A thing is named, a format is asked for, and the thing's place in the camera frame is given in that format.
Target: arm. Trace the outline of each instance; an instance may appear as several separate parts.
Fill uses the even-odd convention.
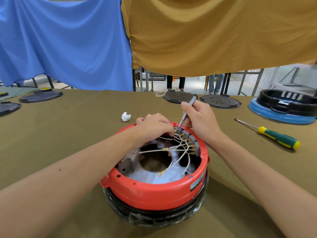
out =
[[[160,114],[137,123],[1,190],[0,237],[45,237],[123,156],[174,132]]]
[[[289,238],[317,234],[317,199],[224,135],[208,104],[183,103],[186,124],[230,167]]]

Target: blue base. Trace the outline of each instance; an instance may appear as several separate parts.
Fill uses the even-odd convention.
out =
[[[298,116],[275,112],[269,108],[263,107],[260,104],[258,104],[256,102],[256,98],[252,99],[251,103],[249,104],[249,109],[258,115],[286,123],[310,124],[315,122],[316,120],[316,117]]]

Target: yellow cloth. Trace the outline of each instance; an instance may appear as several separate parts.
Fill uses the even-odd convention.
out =
[[[317,0],[123,0],[133,68],[204,76],[317,58]]]

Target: green and yellow screwdriver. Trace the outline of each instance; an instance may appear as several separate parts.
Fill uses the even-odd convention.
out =
[[[255,127],[253,125],[250,125],[250,124],[245,123],[245,122],[238,120],[238,119],[235,119],[235,121],[238,121],[239,123],[246,124],[248,126],[251,126],[255,129],[257,129],[259,134],[266,135],[269,138],[276,140],[279,144],[281,144],[287,148],[297,149],[300,146],[300,142],[291,136],[280,134],[278,132],[269,130],[265,127]]]

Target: orange object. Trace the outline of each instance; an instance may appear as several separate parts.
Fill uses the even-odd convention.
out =
[[[171,124],[174,127],[178,126],[177,123],[171,122]],[[135,125],[132,124],[118,133]],[[195,135],[193,130],[185,126],[181,126],[181,128],[193,135],[200,145],[201,163],[193,174],[171,183],[148,184],[125,177],[116,168],[113,168],[100,181],[101,186],[110,188],[113,194],[125,204],[142,210],[169,210],[190,202],[201,190],[210,159],[206,144]]]

